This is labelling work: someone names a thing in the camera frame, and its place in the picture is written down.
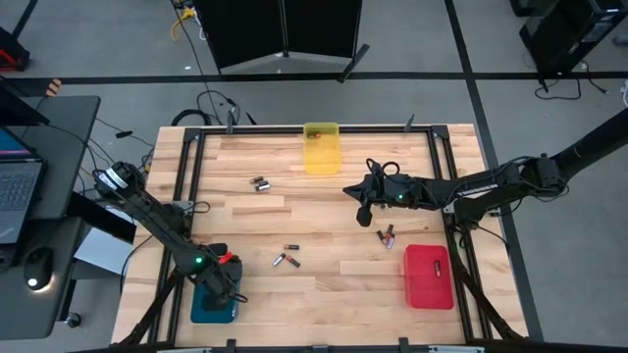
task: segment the yellow container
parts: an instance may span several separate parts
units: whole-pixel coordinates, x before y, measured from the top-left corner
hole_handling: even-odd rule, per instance
[[[340,129],[336,123],[307,123],[303,126],[303,165],[310,175],[332,175],[340,171]]]

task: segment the wooden table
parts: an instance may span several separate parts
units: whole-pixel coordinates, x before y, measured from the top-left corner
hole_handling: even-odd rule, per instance
[[[474,127],[448,128],[458,173],[484,170]],[[197,201],[207,201],[212,207],[209,213],[194,217],[193,237],[203,243],[226,242],[240,256],[244,265],[241,292],[249,303],[240,306],[232,324],[193,324],[189,319],[193,286],[186,281],[177,346],[225,346],[228,338],[235,338],[238,346],[394,345],[399,337],[408,337],[410,344],[462,343],[457,307],[416,310],[404,300],[403,251],[409,244],[446,246],[441,213],[374,207],[372,225],[361,227],[355,220],[359,204],[341,192],[368,173],[367,157],[380,163],[396,161],[402,173],[433,177],[426,136],[342,134],[342,167],[333,176],[305,173],[302,139],[298,134],[211,135],[206,139]],[[172,200],[182,145],[183,127],[161,128],[147,185],[160,201]],[[188,171],[194,150],[192,146]],[[188,194],[190,175],[186,173],[183,195]],[[271,182],[269,192],[255,192],[249,180],[257,176]],[[394,224],[397,234],[391,250],[375,234],[388,224]],[[482,226],[500,233],[495,219],[485,218]],[[525,335],[503,243],[481,230],[472,234],[487,297]],[[148,235],[140,227],[135,246]],[[300,245],[300,250],[289,253],[301,267],[287,261],[273,267],[289,243]],[[113,342],[129,334],[152,301],[162,250],[152,239],[131,258]],[[473,297],[467,297],[474,331],[480,332]],[[162,339],[169,304],[165,308]]]

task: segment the silver battery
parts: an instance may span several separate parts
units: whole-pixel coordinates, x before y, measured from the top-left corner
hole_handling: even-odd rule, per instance
[[[282,255],[280,255],[280,256],[279,256],[279,257],[275,260],[275,262],[273,262],[273,266],[277,266],[277,265],[279,265],[279,263],[281,263],[281,262],[282,262],[282,260],[283,260],[285,257],[286,257],[286,254],[282,253]]]
[[[389,243],[388,243],[388,244],[386,244],[386,248],[387,248],[387,249],[391,249],[391,248],[393,248],[393,244],[394,244],[394,236],[393,236],[393,235],[391,235],[391,237],[389,238]]]
[[[260,191],[268,190],[269,188],[271,188],[271,184],[257,185],[255,186],[255,191],[260,192]]]

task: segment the red container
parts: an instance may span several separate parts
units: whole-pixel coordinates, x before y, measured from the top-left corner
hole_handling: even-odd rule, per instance
[[[405,301],[417,309],[453,308],[449,258],[443,246],[408,245],[403,254]]]

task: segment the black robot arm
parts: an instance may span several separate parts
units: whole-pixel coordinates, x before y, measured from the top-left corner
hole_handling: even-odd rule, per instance
[[[240,258],[228,253],[226,244],[202,245],[190,239],[193,203],[162,204],[157,201],[145,191],[141,172],[128,163],[118,162],[106,171],[94,171],[93,176],[98,193],[109,204],[138,220],[172,253],[175,262],[175,269],[164,288],[140,323],[119,345],[137,344],[143,338],[181,277],[205,286],[212,308],[223,308],[230,300],[247,301],[237,292],[236,286],[242,277]]]
[[[381,166],[367,159],[371,174],[343,191],[360,202],[357,221],[363,227],[371,224],[370,208],[378,204],[415,210],[445,209],[455,215],[458,224],[473,226],[487,212],[523,197],[561,195],[572,177],[626,143],[628,109],[553,157],[519,157],[455,180],[409,176],[401,174],[395,162]],[[486,193],[466,197],[481,192]]]

